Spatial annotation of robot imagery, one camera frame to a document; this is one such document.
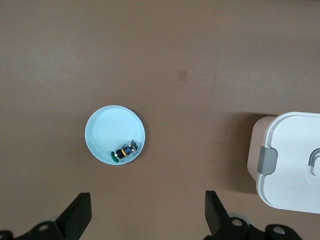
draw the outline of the white container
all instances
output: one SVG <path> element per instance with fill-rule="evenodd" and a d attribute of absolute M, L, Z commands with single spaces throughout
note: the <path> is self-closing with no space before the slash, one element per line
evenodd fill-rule
<path fill-rule="evenodd" d="M 271 207 L 320 213 L 320 114 L 264 117 L 252 131 L 247 168 Z"/>

